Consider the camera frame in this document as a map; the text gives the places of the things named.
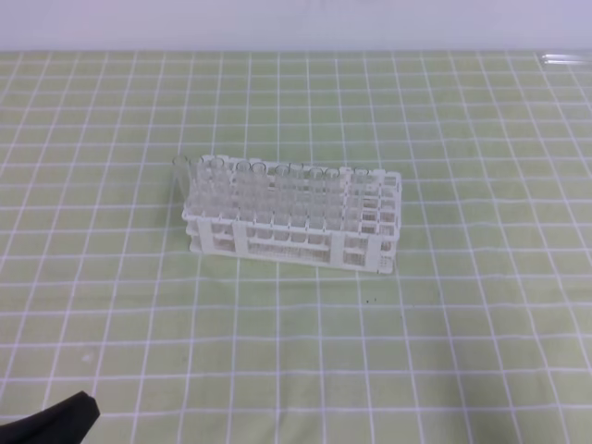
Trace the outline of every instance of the test tube rack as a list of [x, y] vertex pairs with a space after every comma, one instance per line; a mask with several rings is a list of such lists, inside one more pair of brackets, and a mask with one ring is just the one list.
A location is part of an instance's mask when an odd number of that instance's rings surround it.
[[192, 252], [393, 271], [399, 173], [224, 155], [178, 156], [173, 165]]

